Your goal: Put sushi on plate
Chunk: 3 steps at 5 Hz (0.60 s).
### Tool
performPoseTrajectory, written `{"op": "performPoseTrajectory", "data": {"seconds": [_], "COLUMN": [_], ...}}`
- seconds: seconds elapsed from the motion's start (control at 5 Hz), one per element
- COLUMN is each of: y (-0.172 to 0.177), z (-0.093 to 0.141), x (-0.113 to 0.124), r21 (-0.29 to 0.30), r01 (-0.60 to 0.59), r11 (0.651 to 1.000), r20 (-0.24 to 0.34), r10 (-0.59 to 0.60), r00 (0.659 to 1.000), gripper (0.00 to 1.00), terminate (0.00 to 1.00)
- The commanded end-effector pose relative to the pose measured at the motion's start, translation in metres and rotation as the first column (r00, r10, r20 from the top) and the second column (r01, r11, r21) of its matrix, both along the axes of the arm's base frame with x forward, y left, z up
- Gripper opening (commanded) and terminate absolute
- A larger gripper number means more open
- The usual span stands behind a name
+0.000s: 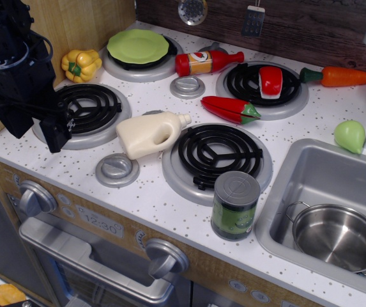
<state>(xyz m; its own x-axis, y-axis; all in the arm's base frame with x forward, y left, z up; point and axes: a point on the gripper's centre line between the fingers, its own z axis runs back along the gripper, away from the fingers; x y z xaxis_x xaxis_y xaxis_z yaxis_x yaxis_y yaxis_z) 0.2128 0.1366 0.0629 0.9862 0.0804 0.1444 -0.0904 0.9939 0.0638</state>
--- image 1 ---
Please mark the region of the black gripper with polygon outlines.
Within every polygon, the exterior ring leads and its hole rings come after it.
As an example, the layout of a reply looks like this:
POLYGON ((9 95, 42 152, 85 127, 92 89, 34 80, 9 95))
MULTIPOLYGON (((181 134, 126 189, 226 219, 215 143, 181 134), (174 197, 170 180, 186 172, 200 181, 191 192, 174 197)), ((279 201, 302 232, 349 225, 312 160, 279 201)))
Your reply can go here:
POLYGON ((25 60, 0 70, 0 121, 21 138, 40 120, 51 153, 58 153, 72 138, 73 111, 62 102, 53 84, 56 74, 49 61, 25 60))

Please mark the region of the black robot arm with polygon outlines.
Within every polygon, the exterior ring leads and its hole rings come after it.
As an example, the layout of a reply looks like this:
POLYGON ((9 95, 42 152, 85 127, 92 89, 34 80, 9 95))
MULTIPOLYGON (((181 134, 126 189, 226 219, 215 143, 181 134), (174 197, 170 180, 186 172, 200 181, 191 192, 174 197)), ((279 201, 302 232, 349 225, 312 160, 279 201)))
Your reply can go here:
POLYGON ((29 11, 22 1, 0 1, 0 121, 21 138, 38 120, 50 152, 57 153, 71 139, 74 122, 54 89, 52 45, 31 30, 29 11))

